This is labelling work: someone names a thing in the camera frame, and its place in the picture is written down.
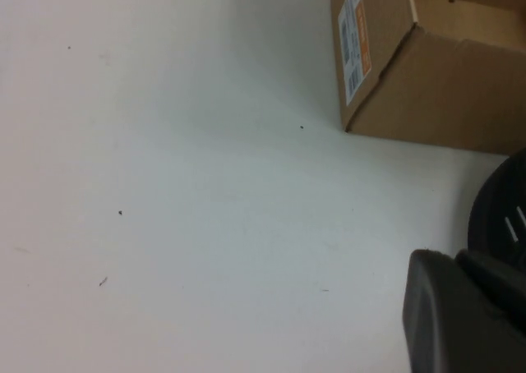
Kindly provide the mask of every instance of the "black object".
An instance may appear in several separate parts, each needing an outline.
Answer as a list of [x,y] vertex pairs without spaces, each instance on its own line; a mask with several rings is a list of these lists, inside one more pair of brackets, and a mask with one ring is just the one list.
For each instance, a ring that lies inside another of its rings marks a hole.
[[413,373],[524,373],[526,276],[476,251],[415,251],[404,329]]
[[509,157],[478,193],[468,247],[526,273],[526,150]]

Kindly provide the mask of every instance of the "cardboard box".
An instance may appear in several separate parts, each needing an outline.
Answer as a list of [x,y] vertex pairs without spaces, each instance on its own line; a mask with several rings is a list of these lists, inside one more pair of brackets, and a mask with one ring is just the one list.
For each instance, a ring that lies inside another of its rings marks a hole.
[[526,0],[331,0],[346,131],[526,146]]

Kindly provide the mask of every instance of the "orange label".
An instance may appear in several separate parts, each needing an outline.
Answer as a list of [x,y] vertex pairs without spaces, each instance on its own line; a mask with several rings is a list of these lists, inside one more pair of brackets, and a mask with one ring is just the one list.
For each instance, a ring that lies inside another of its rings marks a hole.
[[356,6],[356,21],[358,23],[358,38],[360,39],[360,53],[362,54],[362,71],[365,76],[371,70],[371,54],[369,53],[369,38],[365,22],[365,7],[363,0]]

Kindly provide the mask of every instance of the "barcode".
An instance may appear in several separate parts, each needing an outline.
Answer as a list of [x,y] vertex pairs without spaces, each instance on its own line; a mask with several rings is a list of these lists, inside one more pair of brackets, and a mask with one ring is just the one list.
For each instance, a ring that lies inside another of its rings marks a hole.
[[358,89],[358,68],[355,67],[353,73],[348,79],[348,92],[351,96],[354,94],[354,91]]
[[347,36],[347,22],[344,21],[342,24],[342,43],[344,44],[344,64],[347,65],[348,60],[350,59],[350,49],[348,47],[348,36]]

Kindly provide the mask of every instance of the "white floor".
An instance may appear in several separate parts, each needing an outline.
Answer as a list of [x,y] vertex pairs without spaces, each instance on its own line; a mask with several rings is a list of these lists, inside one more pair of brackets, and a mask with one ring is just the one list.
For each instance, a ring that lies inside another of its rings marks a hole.
[[344,134],[329,4],[0,0],[3,371],[408,371],[502,158]]

